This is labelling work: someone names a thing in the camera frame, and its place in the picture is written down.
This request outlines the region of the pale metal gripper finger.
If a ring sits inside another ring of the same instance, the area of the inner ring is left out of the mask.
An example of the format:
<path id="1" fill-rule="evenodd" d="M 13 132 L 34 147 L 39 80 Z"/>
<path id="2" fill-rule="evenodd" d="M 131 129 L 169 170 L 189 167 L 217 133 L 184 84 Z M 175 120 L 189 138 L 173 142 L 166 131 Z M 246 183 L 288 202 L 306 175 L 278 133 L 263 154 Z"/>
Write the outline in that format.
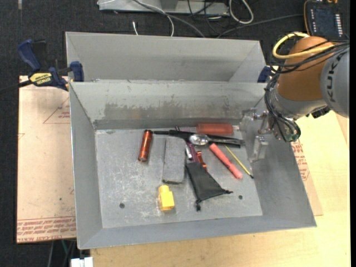
<path id="1" fill-rule="evenodd" d="M 265 159 L 269 141 L 265 136 L 255 136 L 249 144 L 248 157 L 251 163 Z"/>
<path id="2" fill-rule="evenodd" d="M 242 114 L 242 119 L 239 125 L 242 137 L 248 139 L 249 132 L 252 132 L 253 136 L 261 136 L 263 134 L 262 127 L 264 126 L 264 111 L 258 113 L 257 108 L 250 108 L 243 110 Z"/>

